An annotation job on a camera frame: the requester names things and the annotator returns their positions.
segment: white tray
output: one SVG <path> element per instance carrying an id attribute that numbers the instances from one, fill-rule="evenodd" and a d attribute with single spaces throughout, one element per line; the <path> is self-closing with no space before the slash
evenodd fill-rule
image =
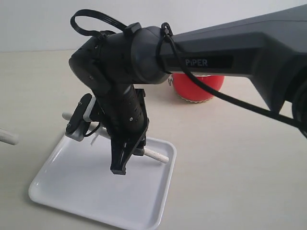
<path id="1" fill-rule="evenodd" d="M 62 138 L 29 187 L 32 201 L 126 230 L 154 230 L 161 221 L 176 149 L 147 138 L 146 147 L 169 157 L 167 164 L 131 156 L 127 174 L 110 171 L 110 140 Z"/>

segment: black robotic arm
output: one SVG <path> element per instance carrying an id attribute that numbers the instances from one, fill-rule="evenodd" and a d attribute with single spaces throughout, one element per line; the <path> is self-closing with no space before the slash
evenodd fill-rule
<path id="1" fill-rule="evenodd" d="M 306 124 L 306 12 L 303 5 L 172 35 L 168 24 L 162 29 L 141 28 L 139 23 L 125 26 L 97 11 L 78 11 L 71 25 L 92 37 L 72 55 L 69 65 L 94 97 L 82 98 L 66 135 L 81 141 L 89 123 L 100 122 L 111 136 L 111 171 L 125 174 L 130 156 L 143 154 L 149 124 L 145 93 L 133 85 L 159 84 L 173 72 L 187 71 L 247 77 L 272 113 L 278 114 L 290 101 L 296 124 Z M 122 33 L 83 30 L 76 16 L 98 18 Z M 299 128 L 306 136 L 305 129 Z"/>

